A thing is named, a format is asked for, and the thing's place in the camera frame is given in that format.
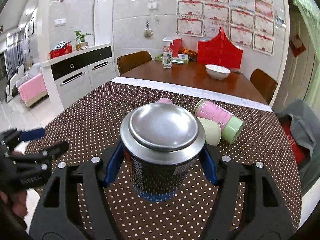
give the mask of cabinet handle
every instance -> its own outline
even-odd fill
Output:
[[[98,68],[104,67],[104,66],[108,65],[109,63],[110,63],[110,62],[106,62],[106,63],[103,63],[103,64],[101,64],[101,65],[94,66],[91,70],[96,70],[96,69],[98,69]]]
[[[85,72],[82,72],[81,75],[76,76],[76,77],[74,77],[73,79],[68,80],[67,82],[63,82],[62,84],[60,84],[60,86],[64,86],[64,85],[72,82],[73,80],[76,80],[77,78],[82,77],[82,76],[84,76],[84,75],[85,75]]]

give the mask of pink blanket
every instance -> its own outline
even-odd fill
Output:
[[[42,74],[36,75],[19,87],[20,97],[25,103],[45,91],[47,91],[47,89]]]

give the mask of black drawer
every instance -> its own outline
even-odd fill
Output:
[[[111,46],[89,51],[51,65],[53,79],[57,80],[75,70],[112,57]]]

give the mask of bolt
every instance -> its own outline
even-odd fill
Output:
[[[41,168],[46,171],[48,169],[48,165],[47,164],[41,164]]]
[[[229,162],[229,161],[231,161],[231,157],[230,156],[228,156],[228,155],[223,155],[222,156],[222,160],[224,161],[224,162]]]
[[[98,163],[99,161],[100,161],[100,157],[98,157],[98,156],[95,156],[91,159],[91,162],[93,162],[93,163]]]
[[[263,163],[262,162],[256,162],[256,166],[258,168],[263,168]]]
[[[67,166],[65,162],[62,162],[62,163],[58,164],[58,168],[59,169],[63,169],[65,166]]]

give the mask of polka dot tablecloth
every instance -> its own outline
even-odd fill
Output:
[[[70,149],[53,162],[80,165],[120,138],[122,119],[133,109],[160,98],[192,111],[200,98],[132,85],[107,82],[87,94],[46,126],[46,136],[32,141],[26,153],[39,151],[66,140]],[[218,105],[246,122],[234,144],[221,141],[218,147],[224,155],[237,162],[253,165],[263,162],[281,191],[297,229],[301,214],[301,188],[298,168],[287,138],[272,112],[215,101]],[[197,161],[187,178],[168,201],[152,203],[140,198],[133,189],[127,164],[124,162],[116,181],[105,189],[106,198],[116,223],[125,239],[185,239],[199,238],[214,204],[218,188],[205,178]],[[239,226],[245,184],[240,183],[235,214],[230,230]],[[78,185],[79,205],[84,227],[93,229],[86,209],[85,192]]]

